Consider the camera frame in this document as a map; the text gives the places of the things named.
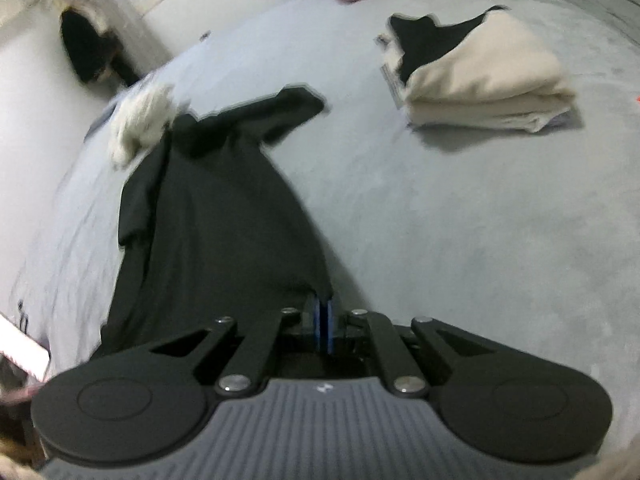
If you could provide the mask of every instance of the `folded cream towel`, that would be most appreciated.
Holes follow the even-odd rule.
[[[413,124],[538,132],[574,104],[558,58],[503,8],[444,27],[394,15],[389,29],[386,72]]]

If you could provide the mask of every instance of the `black shirt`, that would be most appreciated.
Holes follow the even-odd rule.
[[[94,357],[332,296],[314,228],[260,150],[323,110],[303,88],[177,118],[126,183],[125,256]]]
[[[60,16],[60,34],[71,65],[83,83],[96,80],[118,48],[115,38],[98,34],[89,19],[71,7]]]

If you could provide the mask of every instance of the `gray ribbed platform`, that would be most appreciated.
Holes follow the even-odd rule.
[[[273,380],[253,399],[220,405],[187,446],[141,466],[91,470],[53,460],[50,480],[564,480],[591,459],[518,466],[460,442],[421,400],[377,378]]]

